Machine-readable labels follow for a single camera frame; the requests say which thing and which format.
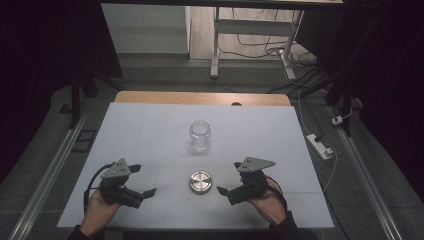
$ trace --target power strip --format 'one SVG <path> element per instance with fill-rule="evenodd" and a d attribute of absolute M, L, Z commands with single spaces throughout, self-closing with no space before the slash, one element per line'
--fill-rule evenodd
<path fill-rule="evenodd" d="M 321 141 L 315 142 L 315 138 L 315 134 L 306 136 L 306 139 L 308 139 L 309 143 L 314 147 L 315 151 L 319 154 L 322 160 L 328 160 L 332 158 L 332 154 L 334 152 L 333 149 L 325 148 Z"/>

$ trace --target jar lid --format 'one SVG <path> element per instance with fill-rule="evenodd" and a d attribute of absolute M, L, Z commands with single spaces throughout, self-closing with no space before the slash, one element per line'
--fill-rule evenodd
<path fill-rule="evenodd" d="M 190 177 L 190 188 L 197 194 L 207 193 L 212 187 L 212 178 L 209 173 L 199 171 Z"/>

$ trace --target gray carpet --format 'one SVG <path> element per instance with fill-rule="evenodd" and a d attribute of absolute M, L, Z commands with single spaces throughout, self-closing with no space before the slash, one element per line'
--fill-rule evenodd
<path fill-rule="evenodd" d="M 280 64 L 222 63 L 219 78 L 211 80 L 208 63 L 203 62 L 166 62 L 159 67 L 139 67 L 134 64 L 124 66 L 125 80 L 119 83 L 128 90 L 145 91 L 190 91 L 190 92 L 245 92 L 265 93 L 270 89 L 287 84 Z M 308 69 L 296 69 L 302 75 Z M 99 94 L 94 99 L 92 111 L 83 126 L 83 130 L 99 130 L 108 105 L 117 91 L 96 80 Z M 291 88 L 275 93 L 287 93 Z M 337 129 L 331 124 L 331 115 L 323 101 L 323 92 L 311 95 L 306 100 L 312 110 L 301 102 L 302 115 L 306 129 L 319 133 L 314 114 L 325 136 L 323 143 L 337 151 L 337 168 L 326 196 L 333 217 L 334 229 L 314 230 L 320 239 L 387 239 L 373 206 L 358 179 L 352 163 L 340 141 Z M 0 239 L 7 239 L 21 212 L 25 208 L 35 187 L 51 159 L 56 153 L 68 127 L 70 115 L 60 114 L 63 104 L 70 103 L 70 88 L 57 91 L 52 96 L 52 105 L 44 123 L 27 147 L 21 159 L 0 187 Z M 292 105 L 299 113 L 298 102 Z M 396 164 L 372 137 L 359 120 L 359 108 L 351 117 L 352 136 L 364 158 L 381 194 L 388 204 L 404 239 L 424 239 L 424 205 L 410 187 Z M 84 144 L 75 144 L 74 150 L 84 149 Z M 308 145 L 317 175 L 324 186 L 332 173 L 335 159 L 322 161 Z M 66 239 L 70 229 L 58 229 L 60 218 L 68 197 L 88 153 L 73 151 L 69 154 L 59 177 L 54 184 L 43 209 L 35 221 L 28 239 Z M 106 239 L 122 239 L 119 232 L 108 231 Z"/>

